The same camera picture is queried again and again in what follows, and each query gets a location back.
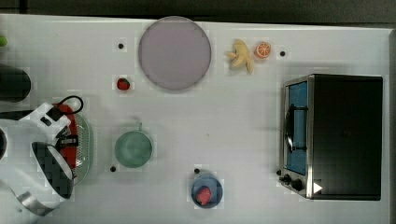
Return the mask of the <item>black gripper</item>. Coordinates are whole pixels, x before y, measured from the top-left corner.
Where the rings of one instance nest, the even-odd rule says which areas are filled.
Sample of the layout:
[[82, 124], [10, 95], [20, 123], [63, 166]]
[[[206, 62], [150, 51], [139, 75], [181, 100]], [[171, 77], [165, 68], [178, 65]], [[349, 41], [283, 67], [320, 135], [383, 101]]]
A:
[[69, 127], [65, 127], [57, 135], [56, 147], [62, 149], [65, 147], [77, 147], [78, 146], [78, 135], [72, 133]]

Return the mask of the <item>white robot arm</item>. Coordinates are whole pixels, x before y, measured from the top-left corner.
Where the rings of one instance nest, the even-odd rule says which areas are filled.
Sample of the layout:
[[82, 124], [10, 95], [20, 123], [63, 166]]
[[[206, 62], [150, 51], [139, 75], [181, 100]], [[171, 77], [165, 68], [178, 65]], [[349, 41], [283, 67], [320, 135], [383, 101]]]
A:
[[68, 105], [1, 114], [1, 224], [34, 224], [70, 199], [77, 147]]

